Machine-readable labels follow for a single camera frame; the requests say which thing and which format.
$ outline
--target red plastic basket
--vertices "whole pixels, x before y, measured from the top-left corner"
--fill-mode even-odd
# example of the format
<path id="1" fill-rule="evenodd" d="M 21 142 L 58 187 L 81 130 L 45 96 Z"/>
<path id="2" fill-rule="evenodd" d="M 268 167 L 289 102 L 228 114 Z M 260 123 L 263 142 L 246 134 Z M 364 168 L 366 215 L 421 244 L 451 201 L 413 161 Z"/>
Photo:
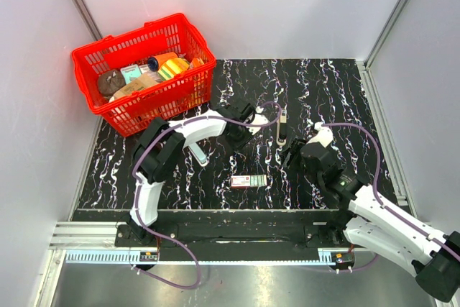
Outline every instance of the red plastic basket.
<path id="1" fill-rule="evenodd" d="M 204 65 L 167 82 L 108 102 L 98 91 L 98 77 L 113 68 L 144 64 L 148 57 L 166 52 L 185 54 Z M 72 52 L 78 87 L 89 109 L 101 115 L 124 137 L 142 131 L 157 116 L 168 119 L 211 98 L 216 59 L 200 32 L 183 14 L 145 23 L 117 37 L 108 36 Z"/>

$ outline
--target white wall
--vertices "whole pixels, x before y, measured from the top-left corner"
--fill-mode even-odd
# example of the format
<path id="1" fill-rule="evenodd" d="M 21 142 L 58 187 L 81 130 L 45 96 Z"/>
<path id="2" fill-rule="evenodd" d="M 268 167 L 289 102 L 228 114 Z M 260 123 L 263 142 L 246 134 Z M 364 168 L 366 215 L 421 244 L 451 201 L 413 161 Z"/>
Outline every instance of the white wall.
<path id="1" fill-rule="evenodd" d="M 460 231 L 459 0 L 410 0 L 372 74 L 420 217 Z"/>
<path id="2" fill-rule="evenodd" d="M 96 125 L 70 52 L 92 41 L 71 0 L 0 0 L 0 300 L 25 306 L 65 220 Z"/>
<path id="3" fill-rule="evenodd" d="M 397 0 L 86 0 L 103 35 L 184 12 L 217 58 L 365 59 Z"/>

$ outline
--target black marble surface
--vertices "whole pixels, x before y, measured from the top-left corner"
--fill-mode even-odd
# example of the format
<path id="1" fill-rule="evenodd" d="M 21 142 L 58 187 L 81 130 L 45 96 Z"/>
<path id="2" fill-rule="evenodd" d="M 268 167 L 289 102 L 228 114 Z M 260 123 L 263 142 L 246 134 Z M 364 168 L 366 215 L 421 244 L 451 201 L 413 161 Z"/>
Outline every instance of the black marble surface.
<path id="1" fill-rule="evenodd" d="M 213 105 L 234 97 L 252 102 L 277 101 L 287 106 L 288 139 L 307 137 L 315 122 L 353 122 L 377 136 L 364 88 L 354 60 L 219 60 L 213 74 Z M 202 105 L 179 116 L 190 117 L 208 109 Z M 274 110 L 267 117 L 275 115 Z M 337 159 L 372 179 L 376 155 L 372 143 L 355 129 L 334 129 Z M 318 209 L 324 208 L 318 189 L 301 174 L 280 167 L 276 126 L 256 134 L 238 154 L 215 138 L 198 143 L 208 155 L 202 168 L 188 149 L 162 189 L 159 209 Z M 123 138 L 106 122 L 96 147 L 77 209 L 120 211 L 132 207 L 134 179 L 131 150 L 138 134 Z M 232 175 L 267 174 L 261 188 L 230 188 Z M 394 200 L 385 160 L 379 191 Z"/>

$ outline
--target small box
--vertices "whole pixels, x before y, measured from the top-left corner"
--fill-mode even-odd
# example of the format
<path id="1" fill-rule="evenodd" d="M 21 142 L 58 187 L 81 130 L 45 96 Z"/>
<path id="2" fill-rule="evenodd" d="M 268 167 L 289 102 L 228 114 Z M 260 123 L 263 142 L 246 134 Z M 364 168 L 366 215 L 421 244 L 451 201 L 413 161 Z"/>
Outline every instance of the small box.
<path id="1" fill-rule="evenodd" d="M 136 78 L 140 77 L 142 72 L 137 64 L 127 66 L 125 68 L 122 68 L 120 70 L 121 74 L 124 77 L 124 80 L 126 81 L 126 84 L 131 83 L 133 80 Z"/>
<path id="2" fill-rule="evenodd" d="M 267 176 L 263 175 L 233 175 L 231 177 L 231 187 L 262 187 L 267 185 Z"/>
<path id="3" fill-rule="evenodd" d="M 197 68 L 198 66 L 202 65 L 204 65 L 204 62 L 201 58 L 193 58 L 188 68 Z"/>
<path id="4" fill-rule="evenodd" d="M 141 91 L 152 86 L 156 86 L 160 83 L 161 79 L 160 82 L 158 82 L 158 80 L 156 78 L 152 78 L 152 76 L 149 73 L 143 73 L 140 77 L 134 79 L 131 83 L 126 84 L 123 88 L 118 90 L 114 94 L 114 100 L 117 100 L 118 98 L 121 98 L 123 96 L 131 95 L 135 91 Z"/>
<path id="5" fill-rule="evenodd" d="M 150 72 L 150 68 L 149 68 L 148 64 L 140 65 L 139 69 L 141 70 L 141 73 Z"/>

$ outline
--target metal floor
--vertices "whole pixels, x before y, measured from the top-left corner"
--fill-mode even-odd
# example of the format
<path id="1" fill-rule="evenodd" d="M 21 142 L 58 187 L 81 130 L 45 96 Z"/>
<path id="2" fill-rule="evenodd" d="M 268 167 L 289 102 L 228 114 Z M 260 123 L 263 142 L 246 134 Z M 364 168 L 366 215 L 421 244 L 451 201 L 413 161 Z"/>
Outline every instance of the metal floor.
<path id="1" fill-rule="evenodd" d="M 357 253 L 360 266 L 371 254 Z M 158 266 L 153 272 L 184 284 L 193 266 Z M 323 267 L 206 266 L 196 290 L 178 290 L 127 266 L 64 264 L 54 307 L 117 306 L 325 306 L 432 307 L 435 301 L 391 262 L 354 274 L 335 275 Z"/>

